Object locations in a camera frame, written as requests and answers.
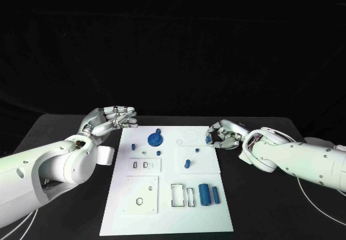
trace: blue object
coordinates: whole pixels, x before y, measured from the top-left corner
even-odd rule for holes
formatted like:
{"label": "blue object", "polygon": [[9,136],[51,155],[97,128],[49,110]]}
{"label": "blue object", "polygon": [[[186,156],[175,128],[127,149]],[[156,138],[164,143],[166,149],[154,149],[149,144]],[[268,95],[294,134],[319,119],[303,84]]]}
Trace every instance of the blue object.
{"label": "blue object", "polygon": [[201,205],[209,206],[212,204],[211,193],[209,193],[209,186],[208,184],[199,184],[199,198],[201,198]]}
{"label": "blue object", "polygon": [[147,137],[147,143],[150,146],[157,147],[162,145],[163,141],[162,130],[157,128],[156,133],[150,134]]}
{"label": "blue object", "polygon": [[216,204],[219,204],[221,200],[219,200],[218,188],[213,186],[211,189],[212,189],[212,194],[213,194],[213,201]]}
{"label": "blue object", "polygon": [[190,167],[190,163],[192,163],[192,161],[188,159],[186,162],[185,162],[185,168],[186,169]]}

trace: cable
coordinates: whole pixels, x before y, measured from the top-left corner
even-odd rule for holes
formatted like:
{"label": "cable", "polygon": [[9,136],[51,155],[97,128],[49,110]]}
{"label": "cable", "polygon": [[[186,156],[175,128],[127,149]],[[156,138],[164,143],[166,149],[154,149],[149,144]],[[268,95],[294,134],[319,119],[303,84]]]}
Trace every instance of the cable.
{"label": "cable", "polygon": [[316,209],[330,218],[330,219],[333,219],[336,222],[339,222],[342,225],[345,225],[346,226],[346,223],[343,223],[343,222],[340,222],[339,220],[336,220],[333,217],[330,217],[319,208],[317,208],[317,206],[314,205],[314,203],[312,202],[312,200],[310,200],[310,198],[309,198],[309,196],[307,196],[307,194],[306,194],[306,192],[304,192],[304,190],[303,190],[303,187],[301,187],[301,181],[300,181],[300,179],[297,178],[297,183],[299,183],[299,186],[300,186],[300,189],[301,189],[301,192],[303,192],[303,194],[304,194],[304,196],[306,196],[306,198],[307,198],[307,200],[309,200],[309,202],[312,203],[312,205],[316,207]]}
{"label": "cable", "polygon": [[336,191],[346,197],[346,194],[340,190],[336,190]]}
{"label": "cable", "polygon": [[26,222],[28,218],[32,216],[33,212],[30,212],[30,214],[26,216],[25,220],[22,221],[22,223],[15,227],[15,229],[3,236],[3,238],[0,240],[4,240],[12,234],[13,232],[19,229],[19,227],[22,226],[22,224]]}
{"label": "cable", "polygon": [[29,227],[28,227],[28,229],[26,229],[26,231],[25,231],[25,233],[23,233],[23,236],[22,236],[22,238],[20,238],[19,240],[22,240],[22,239],[25,238],[26,234],[28,234],[29,228],[30,228],[30,226],[32,226],[32,224],[33,224],[33,221],[35,221],[35,217],[36,217],[38,211],[39,211],[39,209],[36,210],[36,213],[35,213],[35,215],[33,215],[33,218],[32,218]]}
{"label": "cable", "polygon": [[[280,133],[283,136],[286,136],[287,139],[290,139],[291,142],[296,142],[296,140],[294,140],[287,134],[284,134],[283,132],[280,132],[280,131],[277,131],[277,130],[274,130],[274,129],[273,129],[273,131],[277,132],[277,133]],[[312,202],[312,200],[310,200],[310,198],[309,198],[309,196],[307,196],[307,194],[306,194],[306,192],[304,192],[304,189],[303,189],[303,187],[301,187],[301,181],[300,181],[300,178],[299,178],[299,177],[297,177],[297,183],[299,183],[301,192],[303,192],[303,194],[304,194],[304,197],[306,197],[306,199],[309,200],[309,202],[312,203],[312,205],[316,207],[316,209],[317,209],[330,219],[333,219],[336,222],[339,222],[342,225],[346,226],[346,223],[343,223],[343,222],[340,222],[339,220],[336,220],[333,217],[330,217],[330,216],[317,208],[317,206],[316,206],[314,203]],[[346,194],[345,194],[342,191],[337,190],[337,192],[346,197]]]}

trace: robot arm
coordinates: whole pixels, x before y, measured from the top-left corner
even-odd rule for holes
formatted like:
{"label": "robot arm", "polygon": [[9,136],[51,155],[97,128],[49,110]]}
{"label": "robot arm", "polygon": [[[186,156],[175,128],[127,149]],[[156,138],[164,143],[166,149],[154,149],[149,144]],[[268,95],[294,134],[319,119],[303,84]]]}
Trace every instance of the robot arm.
{"label": "robot arm", "polygon": [[[213,143],[211,132],[216,129],[222,141]],[[242,142],[239,158],[258,169],[271,173],[280,167],[291,176],[346,192],[346,152],[340,147],[296,142],[275,132],[267,127],[250,132],[244,125],[222,120],[206,132],[206,144],[234,149]]]}
{"label": "robot arm", "polygon": [[[0,159],[0,228],[48,204],[91,177],[95,165],[111,165],[114,148],[100,146],[111,131],[137,128],[133,107],[98,108],[77,135]],[[51,182],[42,187],[40,177]]]}

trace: white cable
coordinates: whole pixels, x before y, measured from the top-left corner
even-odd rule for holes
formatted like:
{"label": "white cable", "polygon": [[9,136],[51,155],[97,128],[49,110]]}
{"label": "white cable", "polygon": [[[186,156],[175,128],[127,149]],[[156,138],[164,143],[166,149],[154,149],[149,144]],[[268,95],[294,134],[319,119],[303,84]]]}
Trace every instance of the white cable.
{"label": "white cable", "polygon": [[336,191],[346,197],[346,194],[340,190],[336,190]]}
{"label": "white cable", "polygon": [[30,214],[26,216],[25,220],[22,221],[22,223],[16,226],[16,228],[3,236],[3,238],[0,240],[4,240],[12,234],[13,232],[19,229],[19,227],[22,226],[22,224],[26,222],[28,218],[32,216],[33,212],[30,212]]}
{"label": "white cable", "polygon": [[[310,198],[309,198],[309,196],[307,196],[307,194],[306,194],[306,192],[304,192],[304,190],[303,190],[303,187],[301,187],[301,181],[300,181],[300,179],[297,178],[297,183],[299,183],[299,186],[300,186],[300,189],[301,189],[301,192],[303,192],[303,194],[304,194],[304,196],[306,196],[306,199],[309,200],[309,202],[312,203],[312,205],[316,207],[316,205],[314,205],[314,203],[312,202],[312,200],[310,200]],[[330,219],[333,219],[336,222],[339,222],[342,225],[345,225],[346,226],[346,223],[343,223],[343,222],[340,222],[339,220],[336,220],[333,217],[330,217],[317,207],[316,207],[316,209],[330,218]]]}
{"label": "white cable", "polygon": [[25,238],[26,234],[28,234],[29,228],[30,228],[30,226],[32,226],[32,224],[33,224],[33,221],[35,221],[35,217],[36,217],[38,211],[39,211],[39,209],[36,210],[36,213],[35,213],[35,215],[33,215],[33,218],[32,218],[29,227],[28,227],[28,229],[26,229],[26,231],[25,231],[25,233],[23,233],[23,236],[22,236],[22,238],[20,238],[19,240],[22,240],[22,239]]}

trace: robotic hand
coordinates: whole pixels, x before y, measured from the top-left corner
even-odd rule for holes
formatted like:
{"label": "robotic hand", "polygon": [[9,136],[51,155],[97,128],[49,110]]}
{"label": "robotic hand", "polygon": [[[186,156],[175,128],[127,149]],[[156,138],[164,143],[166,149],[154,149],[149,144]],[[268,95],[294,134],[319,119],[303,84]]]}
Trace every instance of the robotic hand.
{"label": "robotic hand", "polygon": [[[213,143],[211,133],[215,130],[222,141]],[[296,142],[290,136],[267,127],[250,132],[242,124],[225,119],[211,126],[206,131],[206,144],[211,147],[231,150],[241,142],[239,159],[258,169],[271,173],[280,167],[291,176],[346,192],[343,146],[333,146],[327,141],[314,141],[313,144]]]}
{"label": "robotic hand", "polygon": [[82,184],[97,164],[113,164],[114,148],[100,144],[111,131],[139,127],[136,115],[133,107],[97,108],[77,135],[0,159],[0,228]]}

